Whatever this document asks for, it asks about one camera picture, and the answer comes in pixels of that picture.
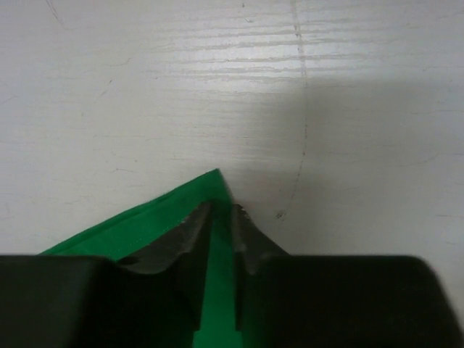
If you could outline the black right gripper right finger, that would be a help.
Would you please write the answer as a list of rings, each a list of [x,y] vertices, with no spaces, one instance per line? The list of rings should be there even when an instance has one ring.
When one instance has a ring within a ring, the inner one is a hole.
[[[244,347],[461,347],[434,271],[404,255],[292,255],[231,213],[236,328]]]

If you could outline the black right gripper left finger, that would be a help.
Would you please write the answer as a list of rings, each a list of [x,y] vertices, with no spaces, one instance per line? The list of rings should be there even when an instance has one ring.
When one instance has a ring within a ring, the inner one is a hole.
[[[1,257],[3,347],[191,347],[200,327],[212,205],[142,249]]]

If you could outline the green t shirt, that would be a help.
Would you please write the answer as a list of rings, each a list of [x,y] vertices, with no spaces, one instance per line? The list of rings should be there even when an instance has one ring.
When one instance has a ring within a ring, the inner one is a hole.
[[[232,197],[222,173],[211,170],[149,202],[90,227],[45,250],[50,255],[100,255],[118,260],[177,226],[202,202],[213,203],[213,223],[200,329],[194,347],[241,347],[233,294],[230,233]]]

